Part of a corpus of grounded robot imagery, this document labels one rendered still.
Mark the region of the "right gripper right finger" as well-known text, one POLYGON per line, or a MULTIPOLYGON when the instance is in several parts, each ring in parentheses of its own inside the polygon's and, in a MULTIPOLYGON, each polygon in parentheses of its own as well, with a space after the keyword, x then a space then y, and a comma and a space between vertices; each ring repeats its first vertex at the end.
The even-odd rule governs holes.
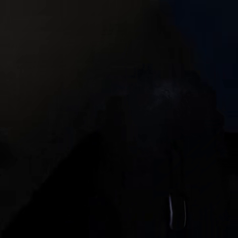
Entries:
POLYGON ((225 144, 229 151, 228 160, 231 163, 232 169, 238 176, 238 134, 226 132, 225 144))

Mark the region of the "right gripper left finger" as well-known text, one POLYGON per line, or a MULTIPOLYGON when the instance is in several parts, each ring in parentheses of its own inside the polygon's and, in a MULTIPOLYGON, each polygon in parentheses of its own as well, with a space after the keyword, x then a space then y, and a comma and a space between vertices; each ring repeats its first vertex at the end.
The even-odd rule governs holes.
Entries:
POLYGON ((99 142, 98 132, 83 137, 0 238, 89 238, 99 142))

